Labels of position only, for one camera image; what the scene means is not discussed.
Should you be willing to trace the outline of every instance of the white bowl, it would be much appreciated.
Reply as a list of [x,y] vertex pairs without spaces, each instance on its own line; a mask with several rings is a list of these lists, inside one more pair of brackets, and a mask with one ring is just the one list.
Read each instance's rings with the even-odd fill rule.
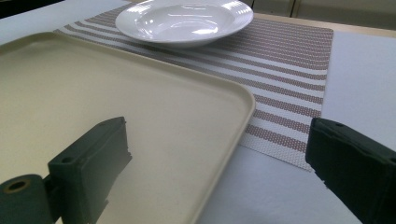
[[116,19],[124,34],[172,48],[202,46],[234,34],[253,20],[246,4],[232,0],[148,0]]

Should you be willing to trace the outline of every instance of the white table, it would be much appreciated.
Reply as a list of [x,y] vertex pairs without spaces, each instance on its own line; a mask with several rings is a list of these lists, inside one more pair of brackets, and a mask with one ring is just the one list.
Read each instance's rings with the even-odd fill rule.
[[[53,31],[127,3],[65,0],[5,18],[0,20],[0,44]],[[396,149],[395,56],[395,38],[335,30],[322,117],[345,123]],[[360,222],[314,173],[238,147],[201,223]]]

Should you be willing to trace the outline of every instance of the striped placemat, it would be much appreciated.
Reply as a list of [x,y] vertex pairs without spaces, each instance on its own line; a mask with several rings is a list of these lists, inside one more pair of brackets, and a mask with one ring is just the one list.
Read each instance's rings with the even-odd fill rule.
[[254,19],[241,32],[197,49],[161,49],[123,35],[115,19],[128,4],[55,31],[245,85],[256,111],[240,145],[311,170],[309,124],[320,117],[333,31]]

